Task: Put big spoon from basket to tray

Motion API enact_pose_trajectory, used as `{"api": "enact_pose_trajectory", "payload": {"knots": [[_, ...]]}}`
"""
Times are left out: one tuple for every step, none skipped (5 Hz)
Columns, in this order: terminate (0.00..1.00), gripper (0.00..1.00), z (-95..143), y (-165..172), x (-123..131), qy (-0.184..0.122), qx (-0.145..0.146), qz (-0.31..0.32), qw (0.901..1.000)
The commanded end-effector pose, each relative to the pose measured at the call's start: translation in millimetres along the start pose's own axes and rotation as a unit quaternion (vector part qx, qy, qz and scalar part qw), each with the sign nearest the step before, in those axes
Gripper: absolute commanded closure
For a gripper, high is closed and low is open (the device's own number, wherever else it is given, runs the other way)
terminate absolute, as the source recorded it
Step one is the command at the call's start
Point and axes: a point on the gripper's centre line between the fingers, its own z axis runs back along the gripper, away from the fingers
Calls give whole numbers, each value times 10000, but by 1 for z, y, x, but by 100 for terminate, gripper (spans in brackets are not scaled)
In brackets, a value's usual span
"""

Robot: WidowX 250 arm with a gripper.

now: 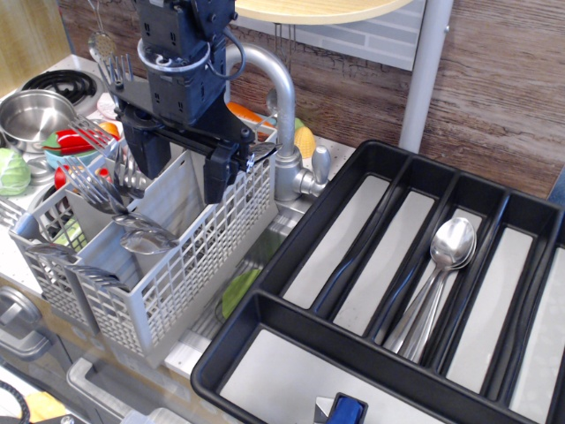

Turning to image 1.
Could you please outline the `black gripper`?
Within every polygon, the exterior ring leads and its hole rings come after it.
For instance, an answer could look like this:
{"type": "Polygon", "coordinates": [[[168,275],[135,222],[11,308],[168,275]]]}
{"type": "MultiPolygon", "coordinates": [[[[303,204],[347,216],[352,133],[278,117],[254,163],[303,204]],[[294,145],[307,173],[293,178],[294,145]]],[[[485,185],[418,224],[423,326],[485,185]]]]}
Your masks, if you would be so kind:
{"type": "Polygon", "coordinates": [[[239,166],[250,160],[252,130],[227,107],[219,95],[192,125],[179,119],[160,117],[153,111],[149,84],[134,80],[125,95],[113,95],[124,137],[139,170],[157,177],[171,159],[171,144],[207,155],[204,163],[206,204],[222,201],[224,191],[237,176],[239,166]]]}

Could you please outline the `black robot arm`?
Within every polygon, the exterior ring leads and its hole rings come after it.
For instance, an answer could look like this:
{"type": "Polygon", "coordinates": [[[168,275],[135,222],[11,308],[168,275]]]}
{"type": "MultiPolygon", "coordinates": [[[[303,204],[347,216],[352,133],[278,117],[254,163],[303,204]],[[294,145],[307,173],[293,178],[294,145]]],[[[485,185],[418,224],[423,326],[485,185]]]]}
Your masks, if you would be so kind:
{"type": "Polygon", "coordinates": [[[252,129],[226,105],[233,75],[227,68],[232,1],[136,1],[139,60],[147,77],[135,79],[129,57],[105,61],[118,120],[139,169],[155,178],[170,146],[205,157],[204,199],[221,201],[237,174],[252,165],[252,129]]]}

